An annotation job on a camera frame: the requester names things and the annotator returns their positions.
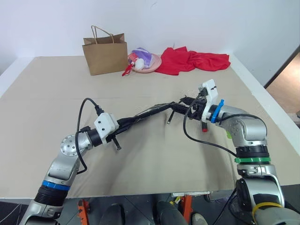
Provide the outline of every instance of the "table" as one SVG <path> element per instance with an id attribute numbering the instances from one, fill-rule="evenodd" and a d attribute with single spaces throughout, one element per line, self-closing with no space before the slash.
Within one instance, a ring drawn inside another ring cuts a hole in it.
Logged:
<path id="1" fill-rule="evenodd" d="M 226 70 L 195 69 L 170 76 L 121 72 L 90 76 L 83 56 L 36 57 L 0 98 L 0 198 L 33 198 L 61 140 L 74 134 L 82 100 L 94 99 L 117 119 L 133 116 L 158 103 L 195 97 L 198 86 L 214 79 L 218 101 L 261 117 L 268 126 L 268 149 L 281 185 L 300 183 L 300 156 L 237 74 Z M 82 126 L 96 118 L 91 104 L 83 110 Z M 84 157 L 88 171 L 76 177 L 68 197 L 133 195 L 233 189 L 234 158 L 223 150 L 187 139 L 183 115 L 171 110 L 145 120 L 112 143 L 90 150 Z M 187 122 L 196 138 L 234 150 L 223 129 Z"/>

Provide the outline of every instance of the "yellow ring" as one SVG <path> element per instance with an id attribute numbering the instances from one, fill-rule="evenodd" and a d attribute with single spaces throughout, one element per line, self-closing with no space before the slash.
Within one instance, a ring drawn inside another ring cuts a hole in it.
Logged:
<path id="1" fill-rule="evenodd" d="M 254 214 L 255 212 L 262 206 L 275 206 L 275 207 L 280 207 L 282 208 L 282 205 L 281 204 L 278 204 L 278 203 L 274 203 L 274 202 L 262 202 L 262 203 L 259 203 L 257 204 L 253 209 L 252 209 L 252 217 L 253 217 L 253 220 L 254 222 L 256 223 L 255 221 L 255 218 L 254 218 Z"/>

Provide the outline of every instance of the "white wall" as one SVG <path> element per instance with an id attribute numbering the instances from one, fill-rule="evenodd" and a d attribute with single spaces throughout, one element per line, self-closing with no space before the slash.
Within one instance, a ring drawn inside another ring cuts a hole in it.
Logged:
<path id="1" fill-rule="evenodd" d="M 265 84 L 300 44 L 300 1 L 1 0 L 0 61 L 83 55 L 92 24 L 124 32 L 128 50 L 234 52 Z"/>

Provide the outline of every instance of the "red cloth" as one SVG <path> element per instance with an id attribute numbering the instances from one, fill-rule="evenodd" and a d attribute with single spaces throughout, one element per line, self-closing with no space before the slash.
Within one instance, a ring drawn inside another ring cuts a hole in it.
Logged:
<path id="1" fill-rule="evenodd" d="M 161 59 L 162 63 L 155 72 L 169 75 L 178 75 L 180 71 L 187 72 L 195 68 L 217 71 L 226 69 L 230 65 L 227 54 L 188 52 L 186 47 L 167 48 Z"/>

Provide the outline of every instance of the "brown paper bag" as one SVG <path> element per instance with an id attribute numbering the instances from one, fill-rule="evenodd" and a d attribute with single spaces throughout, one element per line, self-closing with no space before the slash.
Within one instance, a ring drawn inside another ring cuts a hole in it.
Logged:
<path id="1" fill-rule="evenodd" d="M 124 34 L 113 35 L 96 26 L 91 26 L 91 28 L 94 38 L 84 38 L 82 46 L 90 74 L 124 71 L 128 66 L 127 43 L 124 41 Z M 96 28 L 107 33 L 109 37 L 97 37 Z"/>

